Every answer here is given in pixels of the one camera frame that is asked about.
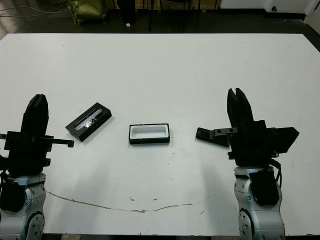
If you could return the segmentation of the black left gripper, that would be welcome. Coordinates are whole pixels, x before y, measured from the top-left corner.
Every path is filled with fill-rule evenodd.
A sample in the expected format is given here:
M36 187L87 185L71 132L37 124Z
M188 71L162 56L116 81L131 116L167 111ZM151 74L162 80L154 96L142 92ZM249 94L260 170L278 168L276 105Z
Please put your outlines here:
M32 176L43 171L44 167L51 164L47 153L52 150L54 144L66 145L69 148L74 146L73 140L58 139L45 135L49 121L48 101L44 94L36 94L26 107L23 114L21 132L8 131L1 134L0 139L4 140L4 149L9 151L8 156L0 157L0 169L6 170L11 175ZM30 133L37 126L35 136Z

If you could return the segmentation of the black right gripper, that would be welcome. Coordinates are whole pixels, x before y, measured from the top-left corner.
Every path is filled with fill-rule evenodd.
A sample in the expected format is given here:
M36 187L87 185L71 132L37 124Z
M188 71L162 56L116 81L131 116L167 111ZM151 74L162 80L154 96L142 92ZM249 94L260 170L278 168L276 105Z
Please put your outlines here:
M227 114L231 127L212 130L212 139L230 147L228 158L238 167L267 165L274 154L272 131L264 120L254 120L251 105L238 87L228 90Z

